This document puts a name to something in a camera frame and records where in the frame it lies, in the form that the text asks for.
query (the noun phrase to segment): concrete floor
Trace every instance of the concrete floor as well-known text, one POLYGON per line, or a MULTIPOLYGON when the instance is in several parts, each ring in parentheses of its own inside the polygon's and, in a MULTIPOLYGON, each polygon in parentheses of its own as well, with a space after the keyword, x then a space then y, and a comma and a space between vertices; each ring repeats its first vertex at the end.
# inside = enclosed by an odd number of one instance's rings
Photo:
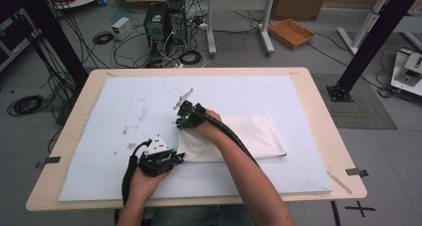
MULTIPOLYGON (((100 31, 110 31, 110 26, 120 17, 136 19, 140 23, 144 18, 144 11, 127 9, 119 1, 103 7, 93 3, 72 12, 90 47, 93 45, 91 38, 100 31)), ((263 15, 260 11, 252 13, 256 18, 263 15)), ((300 23, 315 33, 331 37, 345 48, 335 29, 343 27, 352 34, 366 14, 366 10, 323 9, 316 21, 300 23)), ((214 21, 216 29, 249 29, 249 20, 233 11, 215 13, 214 21)), ((62 24, 70 42, 80 54, 77 36, 63 18, 62 24)), ((199 35, 197 40, 198 50, 206 52, 204 34, 199 35)), ((217 56, 213 62, 209 62, 210 58, 204 54, 205 67, 306 67, 315 74, 342 74, 345 69, 345 65, 310 46, 291 50, 276 40, 273 40, 276 54, 267 58, 257 32, 242 35, 218 33, 216 41, 217 56)), ((324 36, 316 35, 311 44, 346 65, 352 59, 348 51, 340 49, 324 36)), ((111 47, 112 43, 108 43, 94 49, 95 54, 109 67, 111 47)), ((381 58, 381 53, 377 54, 364 75, 376 83, 375 75, 381 70, 382 61, 386 71, 380 74, 379 79, 389 83, 395 50, 399 47, 412 46, 400 34, 393 33, 381 48, 384 57, 381 58)), ((134 59, 147 53, 145 36, 134 38, 122 46, 118 53, 134 59)), ((130 63, 128 59, 119 60, 130 63)), ((92 69, 95 64, 87 60, 84 66, 92 69)), ((7 115, 6 109, 12 102, 28 95, 47 97, 51 91, 42 85, 48 77, 44 64, 31 48, 23 51, 0 74, 0 175, 3 178, 0 182, 0 225, 113 225, 111 209, 29 212, 25 208, 41 173, 36 164, 48 157, 48 142, 60 126, 48 112, 12 117, 7 115)), ((337 206, 341 225, 422 225, 422 108, 397 98, 380 100, 397 125, 397 130, 339 130, 355 165, 369 173, 369 176, 362 179, 367 188, 367 197, 359 202, 362 207, 376 209, 364 211, 362 217, 358 210, 345 209, 346 206, 357 206, 355 200, 339 200, 337 206)), ((415 97, 415 100, 422 102, 419 97, 415 97)), ((335 225, 330 202, 290 202, 289 205, 298 225, 335 225)))

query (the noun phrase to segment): forearm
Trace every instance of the forearm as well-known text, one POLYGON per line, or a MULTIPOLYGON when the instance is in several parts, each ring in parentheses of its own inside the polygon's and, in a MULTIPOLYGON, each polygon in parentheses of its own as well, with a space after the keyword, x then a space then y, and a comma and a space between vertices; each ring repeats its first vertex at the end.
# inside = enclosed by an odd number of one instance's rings
POLYGON ((143 209, 143 202, 136 202, 129 197, 118 219, 117 226, 139 226, 143 217, 143 209))
POLYGON ((225 134, 212 139, 256 225, 294 225, 289 209, 273 183, 225 134))

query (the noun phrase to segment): table leg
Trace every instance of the table leg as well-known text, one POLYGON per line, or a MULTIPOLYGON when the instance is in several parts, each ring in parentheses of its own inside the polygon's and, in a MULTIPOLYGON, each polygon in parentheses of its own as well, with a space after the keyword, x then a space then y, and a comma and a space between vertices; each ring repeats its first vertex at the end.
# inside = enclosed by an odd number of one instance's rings
POLYGON ((264 22, 259 25, 259 30, 260 30, 261 36, 263 37, 265 47, 267 49, 267 57, 270 54, 275 53, 273 44, 271 43, 271 40, 270 40, 270 36, 268 35, 268 32, 267 32, 267 27, 268 27, 268 22, 270 20, 270 13, 271 13, 272 6, 273 6, 273 0, 267 0, 264 22))
POLYGON ((212 0, 208 0, 208 26, 207 26, 207 40, 208 40, 208 52, 211 55, 211 59, 214 58, 217 49, 215 48, 214 32, 212 30, 212 12, 211 3, 212 0))

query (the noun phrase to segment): white machine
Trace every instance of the white machine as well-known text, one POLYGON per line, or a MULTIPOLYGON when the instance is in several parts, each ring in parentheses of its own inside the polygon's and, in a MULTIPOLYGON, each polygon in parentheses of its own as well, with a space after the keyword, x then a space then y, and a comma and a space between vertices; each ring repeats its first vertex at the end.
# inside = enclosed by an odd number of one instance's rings
POLYGON ((128 18, 122 17, 114 25, 112 25, 114 38, 123 41, 132 32, 132 27, 128 18))
POLYGON ((397 52, 391 86, 422 96, 422 55, 397 52))

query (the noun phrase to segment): computer tower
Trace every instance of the computer tower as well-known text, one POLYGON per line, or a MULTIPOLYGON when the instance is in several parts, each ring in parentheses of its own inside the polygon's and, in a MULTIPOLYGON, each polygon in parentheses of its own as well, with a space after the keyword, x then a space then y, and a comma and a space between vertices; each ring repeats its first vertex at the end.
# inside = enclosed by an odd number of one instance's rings
POLYGON ((185 0, 170 0, 168 15, 174 33, 173 44, 184 45, 187 42, 185 0))
POLYGON ((150 3, 143 26, 151 57, 167 56, 170 53, 171 27, 169 23, 167 4, 165 2, 150 3))

